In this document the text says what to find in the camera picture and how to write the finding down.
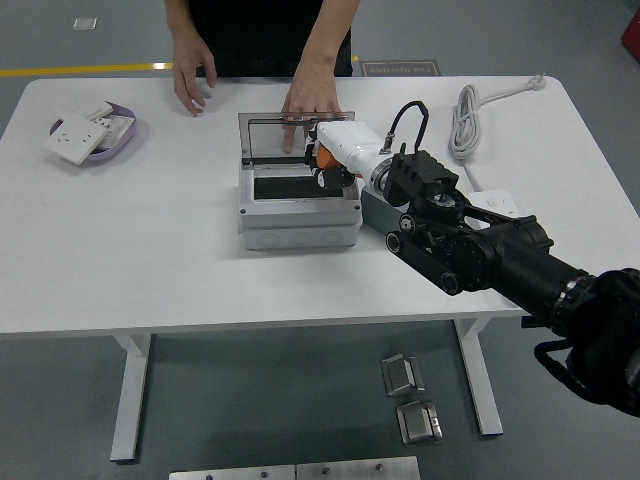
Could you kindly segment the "white and black robot right hand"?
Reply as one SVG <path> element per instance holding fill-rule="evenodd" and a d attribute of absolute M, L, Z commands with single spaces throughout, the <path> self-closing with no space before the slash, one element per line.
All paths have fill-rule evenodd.
<path fill-rule="evenodd" d="M 350 187 L 359 177 L 381 195 L 391 160 L 382 138 L 361 121 L 322 121 L 307 135 L 305 161 L 324 189 Z"/>

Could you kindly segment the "person's right hand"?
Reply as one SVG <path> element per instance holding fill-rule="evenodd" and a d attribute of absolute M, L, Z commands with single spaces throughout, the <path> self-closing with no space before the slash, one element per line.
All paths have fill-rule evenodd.
<path fill-rule="evenodd" d="M 198 86 L 199 70 L 209 90 L 216 85 L 217 72 L 214 57 L 206 43 L 196 33 L 180 33 L 173 37 L 174 93 L 192 117 L 206 107 L 206 99 Z"/>

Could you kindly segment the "person's left hand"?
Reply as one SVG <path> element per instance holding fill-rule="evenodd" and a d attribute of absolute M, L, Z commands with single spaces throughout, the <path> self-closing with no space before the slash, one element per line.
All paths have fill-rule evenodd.
<path fill-rule="evenodd" d="M 297 72 L 282 106 L 282 112 L 292 117 L 340 111 L 336 81 L 332 73 Z"/>

